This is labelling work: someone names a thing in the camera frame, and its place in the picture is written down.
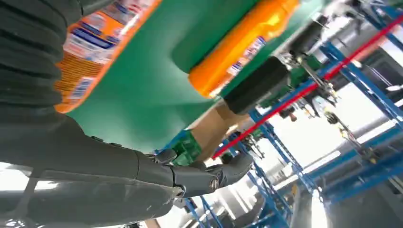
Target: cardboard box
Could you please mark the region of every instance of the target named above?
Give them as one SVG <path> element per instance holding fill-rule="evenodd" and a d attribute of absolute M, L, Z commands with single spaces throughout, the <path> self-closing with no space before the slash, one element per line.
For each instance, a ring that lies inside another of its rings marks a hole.
<path fill-rule="evenodd" d="M 236 115 L 226 104 L 219 104 L 200 117 L 191 126 L 191 133 L 202 151 L 197 160 L 209 159 L 227 137 L 228 130 L 248 119 L 249 115 Z"/>

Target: blue metal frame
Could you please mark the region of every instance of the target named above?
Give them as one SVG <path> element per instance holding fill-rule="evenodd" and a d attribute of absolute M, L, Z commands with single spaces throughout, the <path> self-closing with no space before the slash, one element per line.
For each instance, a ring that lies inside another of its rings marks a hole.
<path fill-rule="evenodd" d="M 253 121 L 257 122 L 262 118 L 262 115 L 257 110 L 252 110 L 249 112 L 250 117 Z M 313 193 L 315 189 L 318 189 L 315 182 L 310 178 L 309 175 L 304 173 L 304 169 L 299 164 L 299 162 L 294 158 L 291 152 L 283 144 L 280 138 L 274 132 L 274 128 L 269 123 L 264 123 L 260 126 L 260 130 L 266 136 L 266 138 L 271 142 L 271 144 L 276 148 L 277 152 L 283 158 L 286 163 L 291 163 L 292 170 L 301 179 L 302 183 L 308 189 L 309 193 Z"/>
<path fill-rule="evenodd" d="M 207 207 L 204 204 L 203 204 L 203 209 L 204 209 L 204 213 L 206 213 L 206 225 L 207 225 L 207 227 L 210 228 L 211 225 L 210 225 L 210 221 L 209 221 L 209 216 L 207 215 Z"/>
<path fill-rule="evenodd" d="M 200 199 L 202 200 L 203 207 L 207 208 L 207 210 L 210 212 L 211 216 L 214 218 L 215 222 L 217 223 L 217 226 L 219 228 L 224 228 L 218 219 L 217 215 L 214 213 L 214 211 L 210 208 L 210 205 L 207 203 L 206 199 L 203 196 L 200 196 Z"/>
<path fill-rule="evenodd" d="M 386 26 L 386 22 L 383 21 L 382 17 L 377 13 L 377 9 L 383 10 L 392 19 L 397 19 L 398 17 L 402 16 L 401 10 L 395 9 L 390 6 L 372 6 L 371 10 L 374 12 L 376 19 L 368 13 L 362 12 L 365 18 L 379 30 L 383 29 Z M 388 33 L 386 37 L 403 51 L 403 43 L 399 41 L 393 34 Z M 330 69 L 343 61 L 345 59 L 345 56 L 330 42 L 325 43 L 320 49 L 330 61 L 330 63 L 325 65 L 325 67 L 318 73 L 319 77 L 324 77 L 324 75 Z M 341 69 L 341 73 L 348 80 L 354 83 L 358 87 L 358 89 L 360 89 L 388 118 L 394 119 L 397 123 L 396 127 L 364 143 L 363 147 L 368 148 L 379 145 L 381 143 L 385 143 L 387 139 L 390 139 L 402 132 L 403 112 L 384 93 L 382 93 L 382 91 L 373 82 L 371 82 L 360 71 L 360 69 L 358 69 L 354 64 L 348 63 L 346 64 L 345 68 Z M 303 83 L 293 92 L 289 93 L 287 96 L 281 99 L 277 104 L 273 105 L 271 110 L 264 114 L 264 116 L 271 114 L 273 110 L 276 110 L 285 102 L 289 101 L 313 84 L 313 80 L 309 79 L 307 82 Z M 263 117 L 256 110 L 252 110 L 249 114 L 255 122 L 259 121 Z M 292 154 L 288 151 L 285 145 L 275 134 L 272 125 L 270 125 L 269 123 L 265 123 L 259 128 L 263 132 L 265 137 L 269 139 L 269 141 L 273 144 L 283 160 L 286 163 L 291 163 L 294 173 L 297 174 L 299 179 L 311 193 L 313 192 L 313 190 L 318 189 L 316 183 L 314 182 L 315 178 L 340 166 L 348 160 L 358 158 L 356 151 L 352 150 L 334 159 L 323 167 L 320 167 L 319 169 L 313 171 L 310 175 L 307 175 L 303 172 L 303 167 L 301 167 L 301 165 L 297 162 L 297 160 L 292 156 Z M 169 144 L 164 147 L 164 149 L 172 147 L 172 145 L 176 143 L 183 136 L 183 134 L 184 131 L 181 131 L 177 136 L 173 138 L 173 140 Z M 243 145 L 241 142 L 238 142 L 237 145 L 241 152 L 248 153 L 245 145 Z M 233 156 L 236 156 L 237 154 L 234 148 L 230 148 L 230 152 Z M 257 186 L 259 192 L 266 200 L 266 205 L 274 212 L 274 215 L 262 214 L 259 217 L 260 220 L 258 222 L 251 224 L 248 227 L 257 228 L 269 224 L 270 227 L 288 227 L 286 218 L 291 213 L 288 204 L 285 202 L 284 198 L 282 198 L 282 196 L 277 191 L 275 191 L 273 185 L 270 183 L 264 171 L 256 163 L 254 163 L 254 167 L 257 177 L 262 179 L 262 185 L 258 185 L 257 179 L 251 172 L 248 172 L 247 175 L 252 183 Z M 388 177 L 401 172 L 403 172 L 403 153 L 400 152 L 395 153 L 388 158 L 380 160 L 377 164 L 364 164 L 364 167 L 358 173 L 346 177 L 343 180 L 340 180 L 337 183 L 333 183 L 332 185 L 326 187 L 323 194 L 326 196 L 328 203 L 338 202 L 344 200 L 347 197 L 351 197 L 361 191 L 364 191 L 382 181 L 385 181 Z M 280 199 L 281 203 L 284 205 L 284 211 L 280 211 L 277 209 L 273 200 L 274 197 Z M 222 224 L 219 222 L 218 217 L 210 209 L 210 206 L 208 205 L 205 198 L 203 196 L 200 196 L 200 198 L 203 202 L 204 209 L 210 211 L 211 216 L 217 221 L 218 226 L 222 228 Z M 199 222 L 200 227 L 204 228 L 204 225 L 200 221 L 200 218 L 196 214 L 194 208 L 191 206 L 189 201 L 185 200 L 185 202 L 188 208 L 191 210 L 193 216 Z"/>
<path fill-rule="evenodd" d="M 331 42 L 327 42 L 320 50 L 330 61 L 343 61 L 345 56 Z M 354 64 L 346 64 L 341 73 L 357 86 L 387 117 L 395 119 L 403 129 L 403 112 L 389 99 L 371 80 L 369 80 Z"/>
<path fill-rule="evenodd" d="M 360 172 L 324 189 L 328 203 L 336 203 L 367 190 L 389 177 L 403 172 L 403 153 L 396 153 L 377 164 L 367 165 Z"/>
<path fill-rule="evenodd" d="M 376 11 L 376 7 L 372 6 L 371 7 L 372 11 L 374 12 L 374 14 L 377 16 L 378 20 L 376 20 L 375 18 L 373 18 L 371 15 L 369 15 L 367 12 L 362 11 L 362 14 L 364 15 L 365 19 L 371 23 L 377 30 L 382 30 L 386 27 L 385 22 L 383 21 L 383 19 L 381 18 L 381 16 L 378 14 L 378 12 Z M 388 32 L 385 35 L 394 45 L 396 45 L 400 50 L 403 50 L 403 43 L 400 42 L 400 40 L 393 35 L 392 33 Z"/>
<path fill-rule="evenodd" d="M 192 213 L 193 217 L 195 218 L 196 222 L 199 223 L 199 227 L 205 228 L 205 226 L 203 225 L 203 222 L 200 221 L 200 217 L 197 215 L 194 207 L 192 206 L 192 204 L 189 202 L 188 199 L 185 199 L 185 203 L 186 203 L 186 206 L 188 207 L 188 209 L 190 210 L 190 212 Z"/>
<path fill-rule="evenodd" d="M 223 144 L 227 145 L 229 142 L 230 141 L 228 139 L 226 139 L 226 140 L 223 141 Z M 245 145 L 243 145 L 241 142 L 238 142 L 237 145 L 239 146 L 239 148 L 241 150 L 240 152 L 248 153 Z M 235 149 L 233 147 L 230 148 L 230 153 L 234 157 L 237 155 L 237 153 L 236 153 L 236 151 L 235 151 Z M 253 163 L 253 165 L 254 165 L 255 168 L 257 167 L 261 171 L 261 168 L 255 162 Z M 259 175 L 264 175 L 266 177 L 266 175 L 264 173 L 263 174 L 261 172 L 258 173 L 258 171 L 257 171 L 257 176 L 259 177 Z M 277 220 L 278 220 L 278 223 L 280 224 L 280 227 L 288 228 L 289 226 L 288 226 L 286 218 L 287 218 L 287 216 L 292 214 L 292 211 L 289 208 L 288 204 L 285 202 L 284 198 L 282 198 L 282 196 L 280 196 L 277 193 L 277 191 L 274 190 L 274 188 L 273 188 L 272 192 L 269 190 L 270 187 L 268 189 L 268 185 L 271 185 L 271 183 L 270 183 L 270 181 L 269 181 L 269 179 L 267 177 L 265 179 L 262 179 L 262 186 L 260 186 L 258 184 L 256 178 L 253 176 L 253 174 L 250 171 L 247 173 L 247 176 L 249 177 L 250 181 L 254 185 L 256 185 L 256 187 L 258 188 L 259 193 L 262 194 L 262 196 L 265 198 L 266 205 L 274 212 L 274 215 L 275 215 L 275 217 L 277 217 Z M 276 204 L 275 204 L 274 199 L 273 199 L 273 196 L 278 197 L 278 199 L 282 203 L 285 204 L 284 208 L 286 209 L 286 211 L 284 213 L 277 209 Z M 263 225 L 267 225 L 266 222 L 269 222 L 269 220 L 266 217 L 267 217 L 266 214 L 261 213 L 259 215 L 260 220 L 257 223 L 254 223 L 254 226 L 255 227 L 262 227 Z"/>

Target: gray robot arm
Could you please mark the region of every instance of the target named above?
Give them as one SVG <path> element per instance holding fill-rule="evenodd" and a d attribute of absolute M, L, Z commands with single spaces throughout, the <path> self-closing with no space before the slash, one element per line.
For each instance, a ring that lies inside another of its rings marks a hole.
<path fill-rule="evenodd" d="M 30 170 L 24 191 L 0 191 L 0 223 L 8 217 L 82 227 L 155 218 L 169 211 L 174 197 L 214 192 L 249 170 L 247 155 L 207 169 L 157 164 L 86 136 L 55 111 L 61 101 L 53 88 L 60 79 L 55 63 L 63 57 L 68 25 L 111 2 L 0 0 L 0 162 Z M 41 180 L 58 186 L 38 191 Z"/>

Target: orange bottle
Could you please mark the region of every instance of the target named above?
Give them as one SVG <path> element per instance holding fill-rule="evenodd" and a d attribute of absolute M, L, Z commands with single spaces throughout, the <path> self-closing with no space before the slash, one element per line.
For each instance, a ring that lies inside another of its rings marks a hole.
<path fill-rule="evenodd" d="M 299 5 L 298 0 L 260 0 L 217 47 L 189 74 L 204 97 L 214 97 L 270 39 L 279 36 Z"/>
<path fill-rule="evenodd" d="M 117 0 L 69 27 L 58 63 L 62 78 L 55 83 L 63 99 L 57 111 L 70 112 L 89 96 L 160 2 Z"/>

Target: green conveyor belt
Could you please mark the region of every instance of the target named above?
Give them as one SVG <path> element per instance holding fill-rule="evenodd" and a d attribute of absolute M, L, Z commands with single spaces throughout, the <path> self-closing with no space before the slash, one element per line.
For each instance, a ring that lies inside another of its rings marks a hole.
<path fill-rule="evenodd" d="M 150 152 L 167 144 L 214 103 L 194 91 L 186 72 L 257 0 L 163 0 L 91 96 L 69 113 L 88 135 Z M 304 3 L 291 27 L 266 46 L 224 94 L 253 71 L 313 11 Z"/>

